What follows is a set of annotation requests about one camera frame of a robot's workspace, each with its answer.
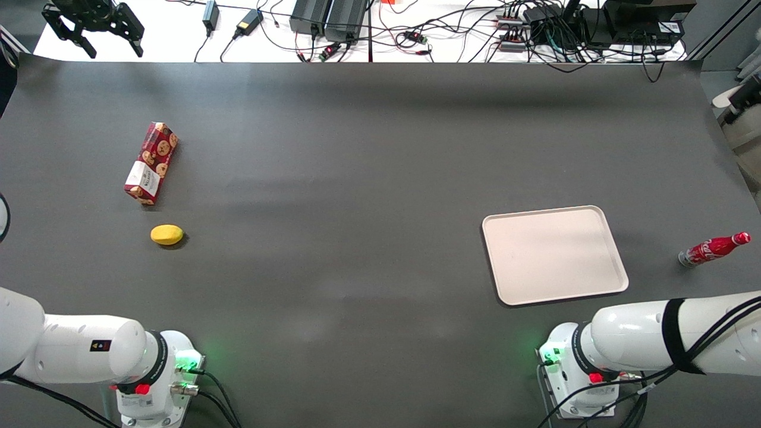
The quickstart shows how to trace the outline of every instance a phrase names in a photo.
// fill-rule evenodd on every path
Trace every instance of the bottle cap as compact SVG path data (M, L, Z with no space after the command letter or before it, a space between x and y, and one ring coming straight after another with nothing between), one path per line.
M748 232L740 232L732 236L732 242L737 245L743 245L750 242L750 234Z

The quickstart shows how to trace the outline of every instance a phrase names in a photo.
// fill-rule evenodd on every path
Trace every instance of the white table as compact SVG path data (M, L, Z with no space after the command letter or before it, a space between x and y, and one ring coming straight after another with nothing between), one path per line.
M291 31L288 24L288 16L276 15L279 22L279 28L275 27L273 15L267 13L271 6L277 0L259 0L259 4L264 13L264 22L250 36L241 37L236 40L231 48L224 55L225 62L298 62L298 58L292 51L286 51L270 43L266 37L268 35L275 43L293 48L295 47L295 33ZM402 11L405 7L412 4L413 0L402 0L394 5L394 9ZM51 59L61 59L66 61L104 61L104 62L192 62L196 51L205 39L205 28L201 23L201 17L204 12L204 5L185 6L179 2L166 2L164 0L126 0L129 7L135 12L135 15L145 26L145 35L143 36L142 46L145 54L138 58L130 48L126 40L110 33L88 33L85 36L90 40L97 50L97 57L90 59L83 49L75 46L70 41L61 41L53 33L50 27L46 27L34 54ZM219 0L220 5L233 5L246 8L256 8L256 0ZM295 0L284 0L275 9L275 13L290 15L293 11ZM414 26L435 18L456 11L465 7L467 0L419 0L411 5L407 11L402 14L394 14L389 5L376 2L371 9L373 27L388 27L396 25ZM597 0L586 0L583 3L593 8L597 7ZM471 7L476 6L499 6L501 2L496 0L476 0ZM474 10L467 11L462 28L468 28L473 25L486 11ZM219 10L219 22L217 30L213 33L212 38L206 43L201 50L199 62L219 62L219 56L225 45L235 31L236 24L247 13L246 10L222 8ZM444 18L449 24L457 24L460 14L454 14ZM476 26L476 29L484 34L471 31L467 37L463 34L452 34L442 29L427 30L424 35L429 38L429 43L433 46L433 59L436 62L456 62L460 52L465 46L462 62L471 59L476 52L489 39L489 35L495 31L495 23L483 21ZM368 29L362 31L362 36L367 36ZM387 31L374 30L374 41L391 43L391 35ZM324 38L318 37L317 46L330 44ZM298 36L298 46L309 55L311 38L309 35ZM632 51L638 53L641 51L640 46L614 46L614 49ZM486 60L486 48L476 55L474 62L484 62ZM531 62L554 62L554 55L550 46L538 46L537 50L545 53L544 56L532 55ZM315 52L315 58L322 49ZM427 56L417 56L400 52L395 47L383 46L378 43L373 45L375 62L428 62ZM677 44L669 53L662 55L662 61L674 61L683 57L683 45ZM501 53L497 52L492 57L492 62L526 62L527 53ZM616 62L628 60L624 55L615 55L605 59L605 62ZM368 61L368 43L360 42L354 45L344 58L343 62L367 62Z

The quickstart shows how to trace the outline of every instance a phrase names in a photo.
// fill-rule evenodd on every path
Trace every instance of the red cookie package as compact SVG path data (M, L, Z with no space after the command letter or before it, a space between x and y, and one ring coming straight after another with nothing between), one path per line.
M180 139L166 123L153 122L145 134L140 155L124 183L124 191L144 205L156 203L172 153Z

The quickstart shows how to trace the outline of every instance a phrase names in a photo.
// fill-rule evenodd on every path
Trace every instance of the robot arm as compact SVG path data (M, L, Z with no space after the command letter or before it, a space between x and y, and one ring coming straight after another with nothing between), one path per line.
M203 357L178 331L146 331L110 315L46 315L29 297L0 288L0 380L37 384L106 382L122 423L178 427L197 393Z
M61 40L71 40L95 58L97 52L90 42L82 36L82 31L108 31L129 42L137 56L142 56L140 47L143 32L138 18L125 3L115 5L112 0L50 0L43 7L43 18ZM61 20L64 17L74 23L70 29Z
M761 296L746 292L707 299L632 303L599 310L591 323L555 327L539 349L561 418L596 414L619 395L622 372L676 366L693 373L761 375L761 312L728 328L694 360L689 350L713 324L738 305ZM599 388L578 392L589 385ZM602 416L613 416L611 407Z
M728 310L761 292L686 299L676 310L683 350L689 349ZM662 370L673 364L664 340L668 301L599 310L581 334L581 348L603 370ZM693 364L705 373L761 375L761 313L753 313L700 353Z

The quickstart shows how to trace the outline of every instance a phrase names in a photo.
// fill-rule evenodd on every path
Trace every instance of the table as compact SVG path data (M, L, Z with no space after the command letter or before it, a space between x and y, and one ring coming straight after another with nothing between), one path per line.
M272 15L268 12L272 6L276 5L277 0L259 0L259 3L253 0L221 0L221 5L233 5L246 8L255 8L258 4L265 12L265 21L261 28L257 28L254 33L248 37L242 37L233 43L232 47L225 53L225 62L298 62L295 53L282 50L267 40L267 36L274 43L289 49L295 47L295 34L291 31L288 24L288 17L282 15ZM98 51L95 60L90 57L79 47L74 46L71 42L62 42L53 33L48 26L45 28L34 54L51 59L61 59L67 61L108 61L108 62L192 62L196 51L205 39L205 29L201 23L201 17L204 11L204 5L185 6L179 2L166 2L160 0L128 0L129 7L135 12L137 17L145 26L145 35L142 45L145 54L138 58L126 40L109 33L85 34L95 49ZM597 0L584 0L583 4L591 7L597 7ZM276 14L290 14L293 11L295 0L284 0L277 5L272 11ZM442 16L453 11L460 10L468 4L466 0L420 0L412 3L410 0L404 0L395 6L394 10L403 12L394 14L389 5L382 5L377 2L373 5L373 27L379 29L396 25L417 25L427 21L430 18ZM498 7L501 2L498 0L475 0L471 8L492 6ZM476 23L486 11L479 9L468 11L463 19L463 28L468 28ZM199 62L219 62L220 54L228 44L235 30L235 25L247 13L246 10L220 8L220 18L218 29L213 33L212 38L207 42L198 56ZM280 27L276 28L273 17L277 19ZM450 24L455 25L459 15L452 15L445 18ZM477 32L471 32L467 38L463 34L453 35L445 30L426 31L425 35L431 39L431 45L434 48L434 60L436 62L456 62L460 58L460 52L464 52L461 62L466 62L474 57L475 62L484 62L486 60L486 48L489 36L494 34L495 23L483 21L476 27ZM363 31L363 37L367 36L367 28ZM391 36L386 31L376 30L374 39L381 43L391 43ZM308 51L310 48L311 38L309 35L300 35L298 45L300 49ZM317 46L326 46L330 43L323 38L317 40ZM625 51L633 50L640 53L640 46L623 46L616 45L615 49ZM533 55L532 62L554 62L554 54L549 46L540 46L537 48L543 56ZM383 46L378 43L374 44L374 61L376 62L427 62L426 56L410 55L402 53L392 46ZM664 61L674 61L684 57L684 48L682 44L677 44L669 53L661 56ZM616 62L627 59L624 55L612 55L605 60ZM527 53L496 53L491 62L526 62ZM344 62L367 62L368 61L368 44L360 42L357 46L352 47Z
M671 63L650 85L641 69L605 65L27 56L0 120L13 215L3 286L50 313L187 333L247 427L532 428L543 415L532 349L558 323L758 286L757 244L677 263L706 238L761 236L699 70ZM143 209L122 184L151 120L181 143L158 205ZM629 289L501 305L483 218L584 204L605 212ZM183 227L186 245L152 243L162 223ZM88 426L9 388L2 426ZM93 385L55 388L100 409ZM678 374L653 391L642 427L752 426L759 388ZM187 428L223 425L208 403L191 408Z

